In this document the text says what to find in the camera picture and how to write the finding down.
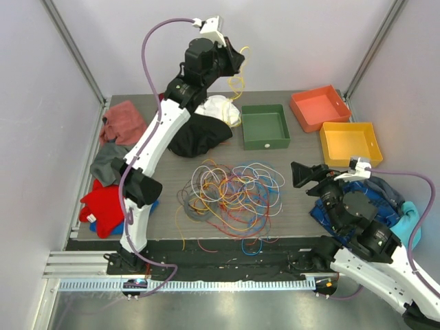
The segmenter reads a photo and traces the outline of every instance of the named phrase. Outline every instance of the pink towel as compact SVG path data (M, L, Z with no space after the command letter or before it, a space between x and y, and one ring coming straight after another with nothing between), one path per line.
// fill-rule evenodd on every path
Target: pink towel
M131 101L111 107L102 117L104 126L99 133L101 146L105 142L128 146L135 144L146 130L146 123Z

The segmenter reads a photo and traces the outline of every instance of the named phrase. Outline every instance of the teal cloth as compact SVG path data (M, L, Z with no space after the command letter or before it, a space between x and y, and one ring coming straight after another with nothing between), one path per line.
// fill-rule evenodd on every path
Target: teal cloth
M411 232L418 220L420 219L419 213L413 202L406 201L402 204L401 210L404 212L404 215L400 218L399 222L397 222L391 230L394 234L400 238L400 241L405 248L408 248L408 242L410 240ZM414 249L421 238L421 230L419 229L414 237L414 241L412 242L412 248Z

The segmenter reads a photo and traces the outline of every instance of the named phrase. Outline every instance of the white cloth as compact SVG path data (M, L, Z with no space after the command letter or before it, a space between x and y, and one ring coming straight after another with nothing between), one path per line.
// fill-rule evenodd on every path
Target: white cloth
M210 96L205 103L197 107L195 113L220 119L229 127L240 123L240 111L223 95Z

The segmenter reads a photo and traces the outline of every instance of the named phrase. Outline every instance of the orange bin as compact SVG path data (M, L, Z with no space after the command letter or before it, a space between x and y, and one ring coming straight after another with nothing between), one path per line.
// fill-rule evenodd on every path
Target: orange bin
M348 167L351 157L366 157L372 167L384 160L370 122L325 122L319 136L329 166Z
M319 131L323 122L348 122L351 116L331 85L293 94L290 108L305 133Z

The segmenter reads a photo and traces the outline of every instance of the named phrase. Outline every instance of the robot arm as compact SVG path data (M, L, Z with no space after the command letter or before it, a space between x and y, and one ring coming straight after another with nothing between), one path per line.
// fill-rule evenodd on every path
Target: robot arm
M354 159L350 167L349 172L339 173L326 165L307 167L291 163L294 187L318 182L307 194L321 198L336 233L353 235L347 247L334 237L323 236L313 253L318 262L347 275L384 299L412 329L440 329L440 299L413 272L399 238L375 220L377 208L370 204L368 197L361 192L344 194L342 191L344 181L369 178L370 164ZM440 292L440 285L418 265L417 271Z
M239 73L244 61L244 56L235 51L229 39L220 32L219 16L206 21L194 19L193 26L200 29L201 38L190 42L178 75L168 84L161 101L161 115L156 113L151 125L124 159L115 158L111 163L119 176L131 165L125 177L123 195L125 208L133 213L130 243L137 252L146 247L149 212L162 191L162 185L152 178L162 153L176 132L205 101L208 88L219 77ZM120 244L119 254L112 258L117 258L118 263L131 272L140 271L144 262L132 253L125 229Z

